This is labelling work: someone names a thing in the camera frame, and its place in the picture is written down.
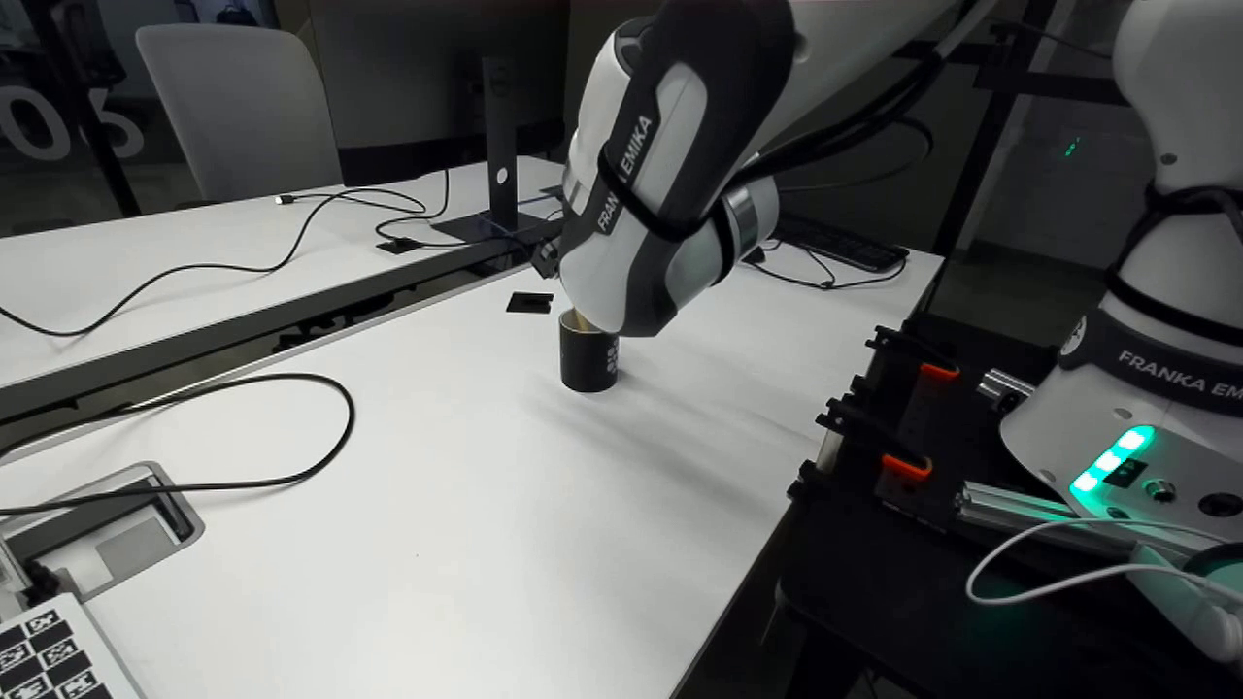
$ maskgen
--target white robotic arm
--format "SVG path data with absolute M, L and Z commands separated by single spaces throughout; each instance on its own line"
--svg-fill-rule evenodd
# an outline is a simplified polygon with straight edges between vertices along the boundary
M 662 332 L 777 227 L 775 178 L 735 182 L 739 168 L 954 8 L 669 0 L 620 28 L 594 58 L 564 190 L 559 278 L 574 310 L 605 332 Z

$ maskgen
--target white robot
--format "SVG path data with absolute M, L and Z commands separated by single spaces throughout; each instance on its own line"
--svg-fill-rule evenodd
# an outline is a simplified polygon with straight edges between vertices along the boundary
M 885 128 L 991 8 L 669 0 L 656 18 L 616 30 L 582 94 L 564 190 L 559 278 L 574 310 L 601 332 L 662 332 L 777 227 L 767 173 Z M 858 121 L 767 152 L 954 12 L 960 21 Z M 1243 456 L 1240 67 L 1240 0 L 1135 0 L 1124 18 L 1115 78 L 1159 152 L 1156 205 L 1052 376 L 1004 423 L 1009 454 L 1062 494 L 1108 443 L 1149 428 Z

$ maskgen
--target white table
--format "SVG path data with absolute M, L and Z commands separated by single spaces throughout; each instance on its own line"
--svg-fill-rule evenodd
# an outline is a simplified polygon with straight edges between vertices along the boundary
M 90 605 L 151 699 L 669 695 L 777 529 L 816 410 L 938 269 L 916 253 L 844 296 L 744 269 L 626 341 L 601 397 L 559 385 L 555 315 L 500 310 L 555 289 L 537 270 L 271 357 L 254 373 L 348 379 L 358 440 L 300 487 L 199 498 L 206 534 Z M 43 447 L 0 494 L 139 456 L 181 482 L 300 471 L 342 414 L 319 389 L 232 392 Z
M 520 199 L 559 182 L 559 161 L 520 160 Z M 445 173 L 393 182 L 429 208 L 445 199 Z M 275 199 L 204 205 L 156 217 L 78 226 L 60 232 L 0 239 L 0 306 L 39 324 L 85 324 L 107 315 L 150 274 L 174 263 L 275 263 L 302 217 L 306 201 Z M 452 208 L 445 219 L 487 208 L 487 168 L 452 172 Z M 275 274 L 187 270 L 144 289 L 109 324 L 90 337 L 39 337 L 0 319 L 0 420 L 181 363 L 187 357 L 244 341 L 282 324 L 335 310 L 331 302 L 362 302 L 366 296 L 411 287 L 447 270 L 462 270 L 498 257 L 507 243 L 467 253 L 416 248 L 381 253 L 376 219 L 398 217 L 353 201 L 326 205 L 300 257 Z M 398 226 L 393 232 L 434 235 L 429 226 Z

